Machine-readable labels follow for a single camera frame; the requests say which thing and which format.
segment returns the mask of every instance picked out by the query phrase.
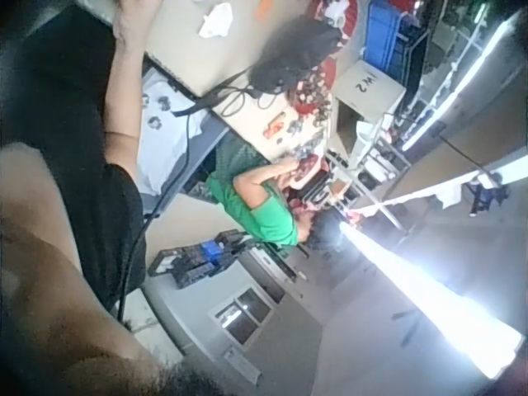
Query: blue storage bin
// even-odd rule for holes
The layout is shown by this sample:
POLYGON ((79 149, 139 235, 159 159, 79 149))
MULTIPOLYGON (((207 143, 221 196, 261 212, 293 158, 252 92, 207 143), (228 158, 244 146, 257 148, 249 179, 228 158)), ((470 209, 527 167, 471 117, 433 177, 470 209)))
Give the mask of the blue storage bin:
POLYGON ((382 1, 369 5, 364 60, 386 73, 393 58, 394 47, 404 14, 382 1))

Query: table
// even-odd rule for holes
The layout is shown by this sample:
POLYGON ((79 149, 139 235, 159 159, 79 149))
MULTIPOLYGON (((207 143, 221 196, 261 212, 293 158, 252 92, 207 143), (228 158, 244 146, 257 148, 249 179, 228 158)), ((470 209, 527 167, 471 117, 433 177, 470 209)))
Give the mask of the table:
MULTIPOLYGON (((147 45, 148 56, 198 97, 227 77, 255 63, 271 33, 284 21, 304 14, 309 5, 309 0, 275 0, 266 21, 257 23, 254 15, 259 0, 229 2, 233 8, 233 24, 227 37, 203 39, 198 36, 203 16, 209 14, 218 2, 165 0, 153 24, 147 45)), ((113 0, 78 0, 78 4, 108 23, 116 12, 113 0)), ((246 82, 247 79, 242 76, 235 85, 243 87, 246 82)), ((270 100, 271 97, 265 95, 261 103, 266 106, 270 100)), ((225 104, 214 111, 220 114, 224 108, 225 104)), ((286 114, 287 127, 297 118, 297 113, 289 106, 285 95, 279 95, 267 110, 261 110, 257 101, 247 96, 238 114, 222 118, 264 157, 273 161, 310 140, 318 131, 308 119, 304 123, 303 133, 294 138, 283 139, 280 144, 277 143, 278 137, 265 139, 262 133, 282 111, 286 114)))

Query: hand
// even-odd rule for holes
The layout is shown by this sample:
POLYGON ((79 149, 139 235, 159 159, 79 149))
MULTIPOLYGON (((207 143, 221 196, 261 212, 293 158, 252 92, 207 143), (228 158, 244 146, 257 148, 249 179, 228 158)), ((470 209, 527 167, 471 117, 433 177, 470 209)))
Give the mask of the hand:
POLYGON ((285 157, 277 165, 279 165, 282 173, 294 172, 299 167, 299 161, 293 157, 285 157))
POLYGON ((145 51, 153 20, 163 0, 119 0, 114 37, 128 50, 145 51))

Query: green t-shirt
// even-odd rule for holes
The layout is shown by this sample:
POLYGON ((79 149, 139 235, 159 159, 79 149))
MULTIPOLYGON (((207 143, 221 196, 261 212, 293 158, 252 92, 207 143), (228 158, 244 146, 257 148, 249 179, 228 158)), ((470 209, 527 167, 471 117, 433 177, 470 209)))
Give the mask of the green t-shirt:
POLYGON ((226 213, 253 237, 280 245, 297 244, 297 226, 293 215, 272 188, 265 186, 270 197, 258 208, 251 210, 232 185, 222 186, 213 176, 206 183, 214 198, 224 206, 226 213))

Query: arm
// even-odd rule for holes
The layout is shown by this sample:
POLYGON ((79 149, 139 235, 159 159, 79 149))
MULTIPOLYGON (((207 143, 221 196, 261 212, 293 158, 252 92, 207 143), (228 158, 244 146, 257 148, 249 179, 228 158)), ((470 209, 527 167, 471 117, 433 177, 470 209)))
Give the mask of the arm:
POLYGON ((7 146, 0 151, 0 174, 2 297, 25 346, 55 374, 87 358, 148 356, 76 268, 68 216, 40 154, 7 146))
POLYGON ((105 157, 137 175, 143 56, 161 0, 121 0, 114 21, 115 53, 106 89, 105 157))
POLYGON ((262 183, 297 169, 299 163, 292 158, 285 158, 280 163, 258 167, 236 176, 233 188, 249 206, 256 209, 269 198, 269 194, 262 183))

